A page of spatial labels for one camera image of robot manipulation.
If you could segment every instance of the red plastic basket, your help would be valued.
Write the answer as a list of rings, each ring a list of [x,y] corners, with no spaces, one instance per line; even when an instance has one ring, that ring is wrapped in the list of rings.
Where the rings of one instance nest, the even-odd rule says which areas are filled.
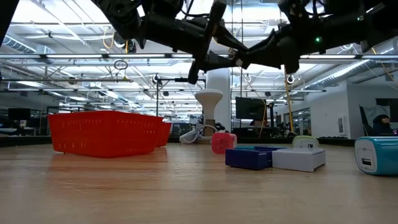
[[[170,128],[172,123],[162,123],[159,128],[159,132],[157,134],[156,139],[156,147],[162,147],[167,145],[167,141],[169,140]]]
[[[162,119],[117,111],[49,115],[55,151],[106,158],[152,152]]]

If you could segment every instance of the black monitor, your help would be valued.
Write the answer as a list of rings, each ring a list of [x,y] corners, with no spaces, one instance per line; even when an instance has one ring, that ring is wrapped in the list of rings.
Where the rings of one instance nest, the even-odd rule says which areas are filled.
[[[8,108],[8,119],[11,120],[29,120],[29,108]]]
[[[261,99],[236,97],[236,118],[261,121],[266,106]]]

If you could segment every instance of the yellow pole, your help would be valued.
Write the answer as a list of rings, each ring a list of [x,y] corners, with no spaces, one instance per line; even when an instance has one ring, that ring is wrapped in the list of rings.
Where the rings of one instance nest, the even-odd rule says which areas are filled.
[[[293,131],[293,116],[292,116],[292,106],[290,105],[290,96],[289,96],[289,90],[287,89],[287,75],[286,75],[286,70],[285,70],[285,88],[286,88],[286,98],[287,98],[287,104],[289,106],[289,120],[290,120],[290,131]]]

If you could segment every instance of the light blue container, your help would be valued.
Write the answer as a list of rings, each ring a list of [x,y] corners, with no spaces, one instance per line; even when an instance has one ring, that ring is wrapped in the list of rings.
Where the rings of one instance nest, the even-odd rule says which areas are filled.
[[[398,175],[398,137],[361,137],[355,141],[358,168],[372,175]]]

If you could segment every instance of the wooden table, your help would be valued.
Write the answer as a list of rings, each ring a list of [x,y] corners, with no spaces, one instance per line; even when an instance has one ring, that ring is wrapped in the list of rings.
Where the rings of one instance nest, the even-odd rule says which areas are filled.
[[[1,148],[0,223],[397,223],[398,179],[359,171],[353,148],[324,148],[314,173],[226,167],[203,145],[118,159]]]

